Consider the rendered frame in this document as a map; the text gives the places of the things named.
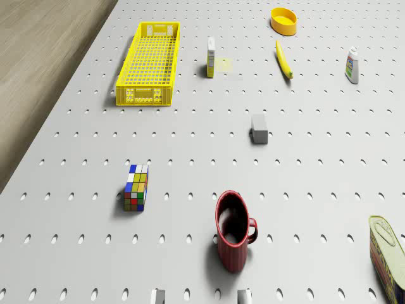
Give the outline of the banana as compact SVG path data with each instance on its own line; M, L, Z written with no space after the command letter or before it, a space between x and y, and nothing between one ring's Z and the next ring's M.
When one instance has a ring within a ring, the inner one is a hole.
M276 41L276 54L277 54L277 59L280 64L280 67L283 71L283 74L288 78L288 79L293 79L294 74L290 68L290 66L287 63L287 60L285 58L283 49L281 47L281 44L279 41Z

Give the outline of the grey cube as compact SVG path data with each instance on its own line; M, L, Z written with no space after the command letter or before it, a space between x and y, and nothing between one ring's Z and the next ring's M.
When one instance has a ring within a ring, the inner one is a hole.
M251 130L254 144L268 144L268 128L263 114L254 114L252 116Z

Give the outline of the puzzle cube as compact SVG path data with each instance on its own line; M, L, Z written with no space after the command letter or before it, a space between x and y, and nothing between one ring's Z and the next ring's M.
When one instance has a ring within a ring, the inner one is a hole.
M149 165L131 165L124 191L125 211L142 212L146 202Z

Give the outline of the yellow basket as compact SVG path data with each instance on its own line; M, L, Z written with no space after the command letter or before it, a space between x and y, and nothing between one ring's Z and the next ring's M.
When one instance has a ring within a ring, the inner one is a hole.
M116 81L116 105L170 106L179 44L179 22L139 23Z

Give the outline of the white and yellow carton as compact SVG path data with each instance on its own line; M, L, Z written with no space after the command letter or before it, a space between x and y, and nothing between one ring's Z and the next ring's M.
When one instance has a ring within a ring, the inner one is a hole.
M215 69L215 39L213 36L208 37L207 50L207 77L213 78Z

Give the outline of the red mug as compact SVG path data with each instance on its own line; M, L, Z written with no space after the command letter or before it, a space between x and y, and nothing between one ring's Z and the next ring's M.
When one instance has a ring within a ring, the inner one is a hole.
M249 216L242 196L227 190L218 198L215 209L218 255L231 273L240 272L247 259L248 245L258 237L258 225Z

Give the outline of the yellow bowl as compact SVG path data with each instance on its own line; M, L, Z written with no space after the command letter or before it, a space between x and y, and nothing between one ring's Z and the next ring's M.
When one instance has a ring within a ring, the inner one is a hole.
M281 35L294 35L297 32L297 17L287 8L273 8L270 13L271 27Z

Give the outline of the small white bottle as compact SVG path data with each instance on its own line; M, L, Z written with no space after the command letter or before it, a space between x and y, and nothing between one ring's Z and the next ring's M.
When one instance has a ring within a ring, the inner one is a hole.
M345 75L352 84L358 84L359 82L359 60L358 50L352 46L349 50L346 61Z

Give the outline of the flat-sided can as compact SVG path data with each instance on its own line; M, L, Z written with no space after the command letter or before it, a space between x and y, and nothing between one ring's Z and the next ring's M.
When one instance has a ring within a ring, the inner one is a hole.
M405 252L390 224L379 215L368 219L370 258L391 304L405 304Z

